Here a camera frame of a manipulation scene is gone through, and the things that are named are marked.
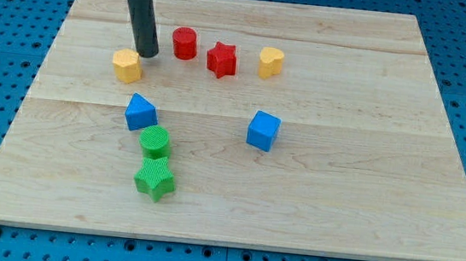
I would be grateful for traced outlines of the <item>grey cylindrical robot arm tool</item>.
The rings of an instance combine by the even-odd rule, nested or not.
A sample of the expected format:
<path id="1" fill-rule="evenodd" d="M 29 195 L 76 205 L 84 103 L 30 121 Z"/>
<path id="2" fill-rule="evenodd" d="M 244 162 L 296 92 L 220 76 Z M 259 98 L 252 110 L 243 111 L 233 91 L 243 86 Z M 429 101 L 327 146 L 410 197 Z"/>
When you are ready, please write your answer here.
<path id="1" fill-rule="evenodd" d="M 142 58 L 157 56 L 159 49 L 153 0 L 127 0 L 137 53 Z"/>

